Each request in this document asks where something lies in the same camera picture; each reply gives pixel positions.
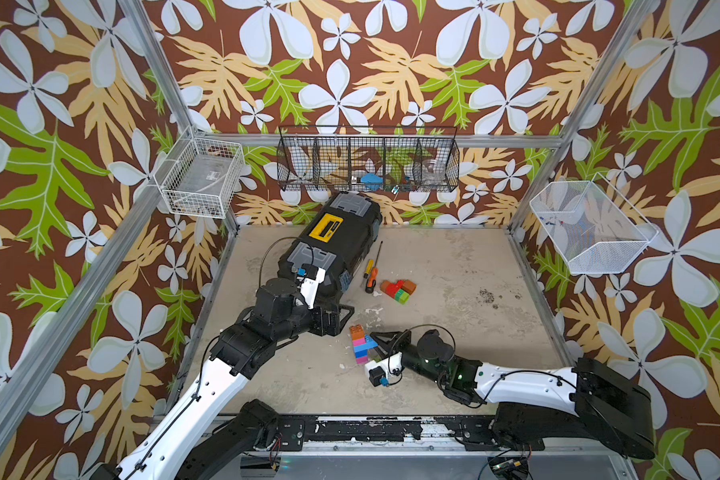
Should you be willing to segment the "light blue long lego brick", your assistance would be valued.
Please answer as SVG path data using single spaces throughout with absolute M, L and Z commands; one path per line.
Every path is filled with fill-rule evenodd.
M 360 346 L 353 346 L 354 354 L 358 351 L 368 351 L 369 349 L 377 348 L 378 344 L 370 337 L 365 336 L 366 343 Z

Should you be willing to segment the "orange lego brick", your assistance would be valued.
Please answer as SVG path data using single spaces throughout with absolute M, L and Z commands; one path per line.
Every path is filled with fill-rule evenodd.
M 417 285 L 410 280 L 400 280 L 397 282 L 397 285 L 409 295 L 412 295 L 417 289 Z
M 361 325 L 354 325 L 349 328 L 349 333 L 353 341 L 359 341 L 365 339 L 365 331 Z

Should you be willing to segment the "red long lego brick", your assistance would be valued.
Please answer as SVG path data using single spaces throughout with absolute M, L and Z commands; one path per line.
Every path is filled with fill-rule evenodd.
M 390 282 L 388 280 L 384 280 L 380 285 L 380 290 L 391 298 L 397 298 L 398 293 L 401 290 L 401 286 L 402 283 L 400 281 Z

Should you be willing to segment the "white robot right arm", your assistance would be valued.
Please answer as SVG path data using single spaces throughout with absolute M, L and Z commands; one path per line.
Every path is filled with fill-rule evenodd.
M 381 356 L 366 365 L 373 386 L 392 386 L 411 371 L 463 406 L 493 405 L 489 430 L 502 445 L 583 438 L 627 458 L 656 456 L 650 393 L 599 361 L 580 358 L 552 370 L 502 367 L 457 355 L 436 329 L 418 340 L 409 330 L 374 332 L 370 340 Z

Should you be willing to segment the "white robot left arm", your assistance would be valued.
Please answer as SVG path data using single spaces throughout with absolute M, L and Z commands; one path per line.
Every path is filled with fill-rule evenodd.
M 95 479 L 200 479 L 256 443 L 269 445 L 277 413 L 255 400 L 232 422 L 227 441 L 202 441 L 223 407 L 272 359 L 305 333 L 337 336 L 354 309 L 341 304 L 352 273 L 308 265 L 268 280 L 256 302 L 224 329 L 189 390 L 156 429 L 117 466 L 101 465 Z

